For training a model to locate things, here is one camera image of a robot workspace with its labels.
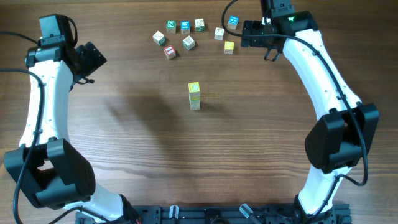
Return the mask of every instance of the green block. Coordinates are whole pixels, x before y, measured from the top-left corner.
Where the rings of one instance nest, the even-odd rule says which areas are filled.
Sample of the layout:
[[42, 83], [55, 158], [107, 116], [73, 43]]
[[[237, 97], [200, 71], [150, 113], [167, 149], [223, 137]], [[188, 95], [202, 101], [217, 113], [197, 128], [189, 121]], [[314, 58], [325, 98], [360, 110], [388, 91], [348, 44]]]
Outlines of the green block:
[[163, 38], [159, 41], [159, 45], [163, 45], [164, 42], [166, 42], [166, 38], [165, 38], [165, 37], [163, 37]]
[[205, 26], [197, 27], [197, 32], [205, 31]]
[[175, 21], [167, 21], [166, 22], [166, 28], [168, 28], [168, 29], [175, 28]]

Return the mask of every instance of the robotic arm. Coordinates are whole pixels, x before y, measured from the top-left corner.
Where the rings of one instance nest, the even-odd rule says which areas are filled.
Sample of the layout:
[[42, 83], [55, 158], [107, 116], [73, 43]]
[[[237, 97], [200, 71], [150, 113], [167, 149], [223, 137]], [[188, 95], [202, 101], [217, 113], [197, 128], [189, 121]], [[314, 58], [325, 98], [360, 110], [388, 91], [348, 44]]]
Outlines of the robotic arm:
[[[4, 160], [7, 171], [17, 182], [27, 152], [34, 150], [21, 185], [31, 204], [36, 208], [79, 208], [87, 215], [80, 217], [83, 223], [93, 219], [110, 223], [176, 224], [183, 215], [187, 223], [258, 224], [253, 214], [258, 214], [263, 223], [271, 224], [330, 220], [336, 214], [332, 200], [341, 183], [336, 177], [346, 175], [363, 156], [361, 139], [355, 131], [363, 134], [368, 153], [379, 113], [373, 104], [363, 105], [348, 88], [328, 56], [318, 26], [309, 12], [294, 13], [288, 0], [261, 0], [261, 6], [263, 20], [244, 22], [243, 34], [239, 34], [241, 45], [268, 48], [266, 60], [271, 50], [277, 50], [273, 61], [285, 54], [307, 89], [318, 120], [305, 140], [312, 166], [305, 187], [293, 205], [266, 205], [253, 210], [245, 205], [241, 212], [251, 220], [246, 221], [239, 220], [242, 218], [239, 208], [180, 210], [175, 205], [170, 208], [131, 206], [124, 196], [113, 194], [97, 184], [90, 163], [69, 143], [67, 105], [74, 84], [80, 83], [81, 79], [93, 83], [87, 76], [106, 59], [91, 42], [75, 49], [77, 31], [73, 40], [70, 19], [56, 14], [40, 18], [43, 38], [37, 47], [29, 49], [25, 61], [29, 71], [37, 74], [45, 85], [40, 138], [34, 149], [27, 147], [33, 141], [40, 94], [37, 82], [32, 78], [29, 115], [20, 148], [7, 152]], [[317, 57], [319, 55], [323, 56], [324, 62]], [[354, 121], [359, 123], [360, 130], [356, 129]], [[53, 168], [39, 170], [44, 160], [50, 160]], [[277, 213], [281, 208], [285, 212]]]

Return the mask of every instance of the brown table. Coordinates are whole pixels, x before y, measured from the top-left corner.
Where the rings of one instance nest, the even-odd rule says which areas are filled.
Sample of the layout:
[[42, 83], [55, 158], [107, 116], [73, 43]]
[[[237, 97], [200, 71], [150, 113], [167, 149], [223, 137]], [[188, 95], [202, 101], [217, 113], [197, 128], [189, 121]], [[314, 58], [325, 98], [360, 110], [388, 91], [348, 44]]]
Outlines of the brown table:
[[[137, 1], [0, 6], [0, 30], [40, 37], [38, 18], [73, 18], [79, 44], [92, 41], [108, 62], [94, 85], [70, 93], [71, 143], [94, 168], [97, 181], [135, 205], [262, 205], [290, 203], [303, 188], [310, 163], [304, 139], [316, 122], [312, 102], [293, 66], [281, 56], [263, 61], [265, 49], [223, 53], [214, 40], [227, 1]], [[365, 187], [344, 181], [335, 203], [349, 203], [354, 223], [397, 223], [398, 17], [397, 1], [299, 1], [317, 20], [326, 48], [343, 78], [381, 120], [369, 154]], [[228, 13], [260, 19], [258, 1], [240, 1]], [[204, 18], [206, 32], [166, 34], [178, 51], [167, 60], [152, 40], [167, 19]], [[30, 42], [0, 36], [0, 67], [24, 68]], [[202, 106], [191, 111], [188, 82], [200, 82]], [[15, 183], [4, 153], [16, 149], [29, 105], [29, 79], [0, 75], [0, 222], [14, 223]], [[350, 173], [362, 178], [360, 162]], [[21, 196], [26, 223], [48, 223], [61, 211], [34, 209]], [[73, 215], [61, 222], [71, 223]]]

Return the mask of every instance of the wooden tabletop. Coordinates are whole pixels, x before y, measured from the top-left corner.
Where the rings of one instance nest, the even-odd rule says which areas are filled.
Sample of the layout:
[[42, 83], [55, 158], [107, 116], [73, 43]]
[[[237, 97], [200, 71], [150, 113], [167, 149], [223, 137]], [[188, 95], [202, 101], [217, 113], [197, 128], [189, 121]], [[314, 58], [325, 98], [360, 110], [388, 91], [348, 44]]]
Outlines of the wooden tabletop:
[[[343, 181], [334, 203], [349, 203], [354, 223], [398, 219], [398, 2], [293, 0], [309, 10], [343, 78], [363, 103], [375, 103], [381, 119], [369, 154], [369, 182]], [[91, 75], [94, 85], [70, 93], [72, 145], [94, 168], [96, 180], [133, 205], [262, 205], [291, 203], [310, 168], [304, 139], [316, 123], [313, 105], [297, 72], [282, 55], [263, 60], [265, 49], [232, 55], [214, 39], [228, 1], [0, 6], [0, 30], [40, 37], [38, 18], [64, 14], [77, 24], [79, 44], [92, 41], [108, 62]], [[261, 19], [259, 1], [239, 1], [227, 13]], [[167, 34], [166, 20], [203, 18], [206, 31]], [[167, 60], [152, 35], [165, 34], [178, 57]], [[24, 68], [28, 41], [0, 36], [0, 67]], [[201, 109], [192, 111], [188, 83], [199, 82]], [[15, 182], [4, 153], [18, 148], [29, 106], [26, 75], [0, 74], [0, 222], [14, 223]], [[362, 163], [350, 175], [362, 178]], [[21, 194], [25, 223], [48, 223], [62, 211], [35, 209]], [[60, 223], [72, 223], [73, 215]]]

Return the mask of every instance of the wood surface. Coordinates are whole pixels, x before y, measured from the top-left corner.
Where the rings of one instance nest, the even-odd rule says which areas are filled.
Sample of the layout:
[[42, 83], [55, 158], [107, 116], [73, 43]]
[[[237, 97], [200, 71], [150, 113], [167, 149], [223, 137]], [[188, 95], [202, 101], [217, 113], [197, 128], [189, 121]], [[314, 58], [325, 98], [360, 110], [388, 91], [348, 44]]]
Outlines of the wood surface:
[[[334, 203], [349, 203], [354, 223], [398, 221], [398, 2], [293, 0], [317, 20], [343, 78], [381, 115], [369, 154], [369, 182], [343, 181]], [[92, 41], [108, 59], [94, 85], [70, 93], [72, 145], [96, 180], [133, 205], [262, 205], [291, 203], [310, 168], [304, 139], [316, 123], [312, 102], [284, 56], [265, 62], [265, 49], [223, 53], [214, 40], [228, 1], [141, 1], [0, 6], [0, 30], [40, 37], [38, 18], [64, 14], [77, 24], [79, 44]], [[259, 1], [239, 1], [227, 16], [261, 19]], [[185, 50], [187, 35], [166, 34], [165, 22], [204, 18], [206, 32]], [[156, 31], [178, 57], [167, 60]], [[0, 67], [24, 68], [28, 41], [0, 36]], [[191, 111], [188, 83], [200, 82], [201, 109]], [[15, 182], [4, 153], [17, 149], [29, 105], [29, 79], [0, 74], [0, 223], [14, 223]], [[362, 178], [362, 163], [350, 175]], [[35, 209], [21, 194], [25, 223], [48, 223], [61, 210]], [[73, 223], [73, 215], [60, 223]]]

